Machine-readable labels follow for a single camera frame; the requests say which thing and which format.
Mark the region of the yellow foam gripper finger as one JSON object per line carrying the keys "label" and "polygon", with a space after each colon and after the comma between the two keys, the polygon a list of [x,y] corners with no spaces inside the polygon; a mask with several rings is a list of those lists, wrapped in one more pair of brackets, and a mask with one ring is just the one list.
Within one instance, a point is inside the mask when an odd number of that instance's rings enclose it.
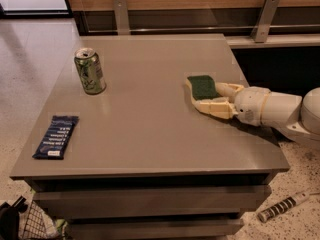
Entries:
{"label": "yellow foam gripper finger", "polygon": [[193,105],[199,112],[221,119],[231,119],[238,114],[235,105],[226,97],[194,100]]}
{"label": "yellow foam gripper finger", "polygon": [[231,84],[231,83],[222,83],[218,82],[215,84],[217,92],[223,96],[227,97],[230,102],[235,100],[236,95],[244,89],[243,85],[240,84]]}

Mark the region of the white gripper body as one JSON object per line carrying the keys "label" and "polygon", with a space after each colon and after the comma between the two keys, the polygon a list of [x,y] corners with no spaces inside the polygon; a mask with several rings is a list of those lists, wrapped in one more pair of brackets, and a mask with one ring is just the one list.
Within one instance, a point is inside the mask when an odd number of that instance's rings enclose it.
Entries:
{"label": "white gripper body", "polygon": [[237,119],[245,124],[260,126],[264,104],[271,94],[267,88],[248,87],[240,91],[234,100]]}

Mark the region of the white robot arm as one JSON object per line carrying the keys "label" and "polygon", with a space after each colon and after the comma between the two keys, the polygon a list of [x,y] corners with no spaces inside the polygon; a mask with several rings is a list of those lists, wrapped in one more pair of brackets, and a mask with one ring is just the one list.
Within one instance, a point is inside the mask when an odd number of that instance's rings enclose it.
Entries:
{"label": "white robot arm", "polygon": [[216,118],[237,118],[252,126],[276,129],[297,143],[320,146],[319,110],[306,109],[301,96],[272,92],[267,88],[200,81],[190,83],[195,108]]}

